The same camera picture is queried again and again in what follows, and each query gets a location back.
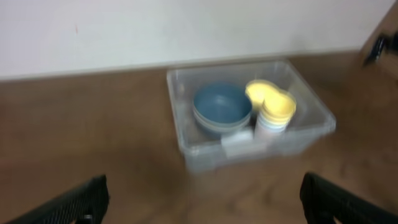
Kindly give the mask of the yellow cup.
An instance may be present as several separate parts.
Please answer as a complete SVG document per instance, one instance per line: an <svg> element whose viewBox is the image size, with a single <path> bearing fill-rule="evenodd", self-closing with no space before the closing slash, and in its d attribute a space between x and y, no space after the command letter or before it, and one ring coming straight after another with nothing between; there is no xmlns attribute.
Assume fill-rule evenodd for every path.
<svg viewBox="0 0 398 224"><path fill-rule="evenodd" d="M259 113L272 123L287 123L296 108L297 102L289 92L273 91L264 97Z"/></svg>

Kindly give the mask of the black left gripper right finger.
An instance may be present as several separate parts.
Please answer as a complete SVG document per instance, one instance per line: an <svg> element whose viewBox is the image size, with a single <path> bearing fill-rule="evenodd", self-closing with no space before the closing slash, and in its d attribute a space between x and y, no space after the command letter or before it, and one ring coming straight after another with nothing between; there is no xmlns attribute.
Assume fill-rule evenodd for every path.
<svg viewBox="0 0 398 224"><path fill-rule="evenodd" d="M300 187L308 224L397 224L397 216L387 212L313 172L307 172Z"/></svg>

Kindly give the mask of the clear plastic storage container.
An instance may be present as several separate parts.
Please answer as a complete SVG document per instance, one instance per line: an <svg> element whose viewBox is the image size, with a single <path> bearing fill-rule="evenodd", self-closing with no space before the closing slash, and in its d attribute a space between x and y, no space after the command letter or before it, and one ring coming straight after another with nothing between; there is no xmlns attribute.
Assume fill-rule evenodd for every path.
<svg viewBox="0 0 398 224"><path fill-rule="evenodd" d="M246 89L252 80L267 80L289 92L297 108L283 131L257 122L260 110L251 112L249 127L232 136L209 138L196 126L193 97L211 83L231 83ZM176 68L167 73L178 146L191 172L213 170L250 159L298 154L320 137L332 133L336 120L299 72L286 60L219 66Z"/></svg>

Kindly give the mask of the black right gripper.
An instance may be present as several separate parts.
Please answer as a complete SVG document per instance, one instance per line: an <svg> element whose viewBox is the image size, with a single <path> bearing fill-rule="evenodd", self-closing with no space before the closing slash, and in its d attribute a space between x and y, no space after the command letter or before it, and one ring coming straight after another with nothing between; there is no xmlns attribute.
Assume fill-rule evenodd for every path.
<svg viewBox="0 0 398 224"><path fill-rule="evenodd" d="M363 60L363 66L376 63L382 53L397 55L397 31L392 35L381 33L368 50L365 59Z"/></svg>

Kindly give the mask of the dark blue bowl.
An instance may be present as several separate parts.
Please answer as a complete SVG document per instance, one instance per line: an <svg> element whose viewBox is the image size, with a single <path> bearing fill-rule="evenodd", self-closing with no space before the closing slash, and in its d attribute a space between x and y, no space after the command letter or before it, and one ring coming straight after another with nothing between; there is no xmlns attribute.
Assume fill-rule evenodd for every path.
<svg viewBox="0 0 398 224"><path fill-rule="evenodd" d="M238 134L241 131L246 131L249 129L248 126L239 128L237 130L232 130L232 131L227 131L227 132L220 132L220 131L214 131L212 129L204 127L202 124L198 123L197 121L195 122L196 126L198 129L201 130L204 134L206 134L209 138L213 139L221 139L226 136L232 136L233 134Z"/></svg>
<svg viewBox="0 0 398 224"><path fill-rule="evenodd" d="M193 106L205 119L221 124L237 123L252 112L252 103L240 86L211 83L199 89Z"/></svg>

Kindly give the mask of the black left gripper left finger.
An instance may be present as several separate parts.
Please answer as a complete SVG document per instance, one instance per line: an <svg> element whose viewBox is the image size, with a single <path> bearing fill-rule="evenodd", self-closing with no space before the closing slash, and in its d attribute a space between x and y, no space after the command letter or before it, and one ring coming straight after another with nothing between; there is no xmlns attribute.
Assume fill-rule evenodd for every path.
<svg viewBox="0 0 398 224"><path fill-rule="evenodd" d="M108 205L107 178L99 175L7 224L101 224Z"/></svg>

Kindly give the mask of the light blue cup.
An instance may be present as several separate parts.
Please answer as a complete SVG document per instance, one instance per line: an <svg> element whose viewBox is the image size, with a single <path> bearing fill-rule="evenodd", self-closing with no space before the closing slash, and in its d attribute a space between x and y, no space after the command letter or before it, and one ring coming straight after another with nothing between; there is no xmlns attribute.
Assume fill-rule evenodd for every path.
<svg viewBox="0 0 398 224"><path fill-rule="evenodd" d="M280 123L280 124L271 123L262 116L257 117L257 122L264 128L271 129L273 131L283 131L288 126L288 123Z"/></svg>

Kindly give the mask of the yellow small bowl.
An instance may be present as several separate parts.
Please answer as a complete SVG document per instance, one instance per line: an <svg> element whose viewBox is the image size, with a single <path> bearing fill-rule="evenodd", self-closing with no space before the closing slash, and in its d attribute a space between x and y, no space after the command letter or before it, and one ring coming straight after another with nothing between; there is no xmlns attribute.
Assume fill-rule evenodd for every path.
<svg viewBox="0 0 398 224"><path fill-rule="evenodd" d="M252 110L257 113L265 99L279 92L279 87L267 80L252 80L247 83L245 94L251 100Z"/></svg>

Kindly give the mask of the cream large bowl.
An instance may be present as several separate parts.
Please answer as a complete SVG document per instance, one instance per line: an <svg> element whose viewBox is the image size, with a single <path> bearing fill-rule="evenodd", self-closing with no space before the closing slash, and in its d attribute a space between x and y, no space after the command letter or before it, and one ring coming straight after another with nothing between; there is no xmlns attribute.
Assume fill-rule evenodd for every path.
<svg viewBox="0 0 398 224"><path fill-rule="evenodd" d="M247 115L241 121L235 123L229 123L229 124L216 123L214 121L206 119L196 109L193 109L193 116L199 125L206 128L207 130L217 133L228 133L242 129L249 124L251 118L250 115Z"/></svg>

